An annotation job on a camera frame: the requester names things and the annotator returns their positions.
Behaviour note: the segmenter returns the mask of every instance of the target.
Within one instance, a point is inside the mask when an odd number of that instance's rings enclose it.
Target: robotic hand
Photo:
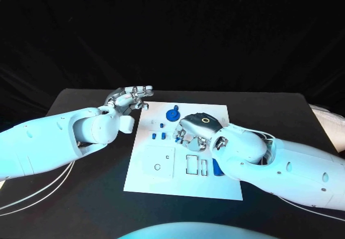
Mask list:
[[[183,140],[188,133],[193,136],[190,142]],[[212,158],[234,180],[302,205],[345,210],[342,158],[234,124],[222,127],[205,113],[180,120],[173,136],[192,151],[201,152],[209,146]]]
[[[0,133],[0,181],[46,172],[102,149],[118,131],[131,133],[133,109],[149,109],[141,97],[151,86],[118,88],[98,108],[30,120]]]

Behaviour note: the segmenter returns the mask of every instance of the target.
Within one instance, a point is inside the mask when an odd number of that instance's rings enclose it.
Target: black table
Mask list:
[[[110,92],[63,90],[48,115],[101,106]],[[300,94],[156,91],[147,101],[227,105],[234,124],[336,153]],[[71,175],[50,197],[29,209],[0,217],[0,238],[115,238],[170,222],[225,224],[279,238],[343,236],[343,222],[300,210],[245,182],[241,182],[244,201],[124,192],[140,111],[131,116],[134,133],[120,133],[101,151],[75,162]],[[9,180],[0,190],[0,205],[42,188],[63,168]],[[49,190],[10,210],[48,193]],[[313,210],[345,218],[343,212]]]

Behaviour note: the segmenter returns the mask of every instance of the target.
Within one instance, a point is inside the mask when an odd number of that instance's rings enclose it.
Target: black background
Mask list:
[[[107,90],[62,91],[48,115],[97,107],[108,93]],[[229,121],[237,125],[336,152],[299,94],[156,91],[147,100],[224,104]],[[131,116],[136,132],[140,111],[133,111]],[[71,175],[49,198],[22,212],[0,217],[0,238],[107,239],[170,222],[225,224],[281,239],[343,238],[343,222],[293,207],[245,182],[241,182],[244,201],[124,192],[134,138],[134,133],[120,133],[102,150],[76,160]],[[39,190],[63,168],[9,180],[0,190],[0,205]],[[50,189],[46,191],[1,213],[33,203]],[[342,211],[312,209],[345,218]]]
[[[299,92],[345,113],[342,3],[0,1],[1,128],[62,89]]]

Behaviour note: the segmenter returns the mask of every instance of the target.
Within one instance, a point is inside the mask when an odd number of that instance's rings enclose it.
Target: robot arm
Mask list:
[[[303,144],[264,139],[254,130],[234,124],[219,130],[212,126],[212,133],[199,136],[209,125],[199,124],[202,118],[198,124],[193,122],[183,124],[183,129],[177,126],[176,136],[185,131],[205,139],[227,176],[305,206],[345,210],[342,158]]]
[[[0,181],[46,172],[102,149],[118,131],[131,133],[131,109],[153,87],[118,88],[98,108],[30,120],[0,133]]]

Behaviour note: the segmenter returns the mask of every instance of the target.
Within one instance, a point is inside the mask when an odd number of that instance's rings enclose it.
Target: blue cap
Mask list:
[[[170,122],[177,121],[179,119],[179,111],[177,111],[177,106],[173,107],[173,110],[167,111],[167,120]]]

